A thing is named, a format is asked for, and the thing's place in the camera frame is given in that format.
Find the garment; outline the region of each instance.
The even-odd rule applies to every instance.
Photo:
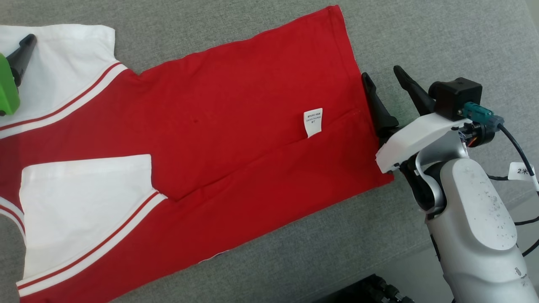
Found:
[[[0,31],[38,38],[0,125],[23,303],[111,300],[392,180],[338,6],[140,75],[104,26]]]

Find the white care label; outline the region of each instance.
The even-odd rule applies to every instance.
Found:
[[[533,181],[533,177],[530,176],[530,172],[522,162],[511,162],[507,179]]]
[[[317,108],[303,113],[303,124],[307,138],[322,131],[322,109]]]

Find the cable connector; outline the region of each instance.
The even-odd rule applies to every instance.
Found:
[[[484,124],[487,127],[492,127],[494,128],[495,132],[499,130],[498,125],[503,125],[505,122],[503,117],[496,116],[490,109],[484,108],[473,102],[467,102],[464,104],[461,115],[474,122]]]

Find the gray tablecloth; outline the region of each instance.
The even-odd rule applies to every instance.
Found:
[[[3,0],[0,23],[104,24],[116,56],[137,72],[253,35],[321,9],[326,0]],[[339,0],[360,69],[401,123],[417,113],[392,74],[401,65],[425,88],[466,77],[482,104],[506,118],[532,162],[539,160],[539,36],[524,0]],[[518,155],[503,135],[472,151],[493,175]],[[509,206],[528,184],[495,184]],[[0,301],[17,301],[24,243],[0,218]],[[405,179],[343,201],[226,254],[134,290],[119,302],[304,302],[344,287],[429,242]]]

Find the silver robotic arm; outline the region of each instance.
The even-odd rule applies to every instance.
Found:
[[[468,147],[490,142],[496,131],[492,123],[464,118],[465,103],[479,104],[481,86],[458,78],[435,82],[427,94],[402,68],[396,66],[394,72],[421,116],[399,128],[364,73],[363,84],[381,141],[376,161],[382,172],[400,170],[408,180],[425,212],[455,302],[539,303],[516,246],[515,224],[481,165],[468,157]]]

